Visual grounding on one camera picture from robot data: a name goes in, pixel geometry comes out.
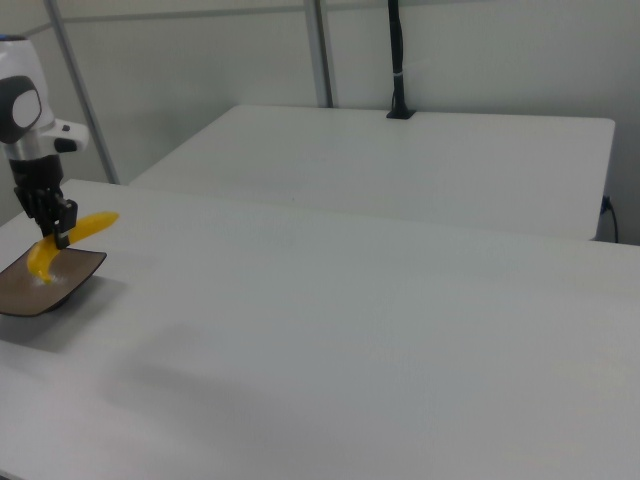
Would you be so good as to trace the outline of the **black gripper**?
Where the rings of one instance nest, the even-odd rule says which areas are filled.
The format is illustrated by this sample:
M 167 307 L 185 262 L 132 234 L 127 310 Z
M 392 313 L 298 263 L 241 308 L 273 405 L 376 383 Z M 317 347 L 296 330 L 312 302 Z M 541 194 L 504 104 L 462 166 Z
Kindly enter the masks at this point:
M 11 160 L 10 168 L 16 183 L 14 191 L 27 216 L 36 221 L 43 237 L 54 235 L 57 249 L 66 249 L 78 206 L 65 199 L 60 188 L 64 176 L 60 157 Z

